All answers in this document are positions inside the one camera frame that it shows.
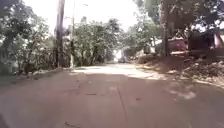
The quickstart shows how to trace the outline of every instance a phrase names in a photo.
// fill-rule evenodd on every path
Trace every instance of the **utility pole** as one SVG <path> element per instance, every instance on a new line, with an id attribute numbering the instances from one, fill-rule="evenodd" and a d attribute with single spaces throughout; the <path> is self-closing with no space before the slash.
<path id="1" fill-rule="evenodd" d="M 63 19 L 65 0 L 58 1 L 58 15 L 56 24 L 56 62 L 57 67 L 63 67 Z"/>
<path id="2" fill-rule="evenodd" d="M 74 2 L 74 7 L 73 7 L 73 14 L 72 14 L 72 32 L 71 32 L 71 42 L 70 42 L 70 47 L 71 47 L 71 58 L 70 58 L 70 67 L 73 68 L 74 67 L 74 58 L 75 58 L 75 47 L 74 47 L 74 31 L 75 31 L 75 2 Z"/>

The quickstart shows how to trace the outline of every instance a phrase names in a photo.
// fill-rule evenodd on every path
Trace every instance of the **sky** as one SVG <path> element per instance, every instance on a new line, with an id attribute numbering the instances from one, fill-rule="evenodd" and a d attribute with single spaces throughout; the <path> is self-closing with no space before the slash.
<path id="1" fill-rule="evenodd" d="M 58 0 L 23 0 L 31 6 L 33 11 L 46 19 L 50 30 L 53 32 L 56 24 Z M 80 22 L 83 16 L 88 21 L 107 22 L 110 18 L 116 18 L 124 30 L 137 22 L 134 12 L 137 6 L 133 0 L 65 0 L 64 26 L 71 24 L 74 10 L 75 22 Z"/>

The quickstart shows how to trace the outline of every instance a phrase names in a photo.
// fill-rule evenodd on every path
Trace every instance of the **paved road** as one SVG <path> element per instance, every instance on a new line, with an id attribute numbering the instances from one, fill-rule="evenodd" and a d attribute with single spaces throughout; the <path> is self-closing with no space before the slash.
<path id="1" fill-rule="evenodd" d="M 0 94 L 0 128 L 224 128 L 224 93 L 133 65 L 62 72 Z"/>

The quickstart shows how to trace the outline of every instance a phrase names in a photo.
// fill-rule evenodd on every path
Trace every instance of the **road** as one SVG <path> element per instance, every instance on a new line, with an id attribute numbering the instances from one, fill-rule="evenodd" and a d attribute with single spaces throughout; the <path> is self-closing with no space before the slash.
<path id="1" fill-rule="evenodd" d="M 134 65 L 64 71 L 0 94 L 0 128 L 224 128 L 222 90 Z"/>

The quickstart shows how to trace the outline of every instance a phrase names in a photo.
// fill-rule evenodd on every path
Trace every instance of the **tree trunk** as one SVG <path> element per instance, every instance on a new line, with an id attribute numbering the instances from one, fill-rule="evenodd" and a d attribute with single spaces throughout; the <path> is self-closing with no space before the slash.
<path id="1" fill-rule="evenodd" d="M 163 9 L 163 16 L 164 16 L 164 23 L 163 23 L 163 43 L 164 43 L 164 52 L 165 56 L 169 56 L 169 42 L 168 42 L 168 0 L 162 1 L 162 9 Z"/>
<path id="2" fill-rule="evenodd" d="M 63 18 L 64 18 L 64 5 L 65 0 L 59 0 L 58 2 L 58 15 L 57 15 L 57 26 L 56 26 L 56 58 L 58 59 L 57 67 L 63 67 Z"/>
<path id="3" fill-rule="evenodd" d="M 218 42 L 222 45 L 222 47 L 224 48 L 224 42 L 220 36 L 220 28 L 219 27 L 216 27 L 215 29 L 215 36 L 217 37 L 218 39 Z"/>

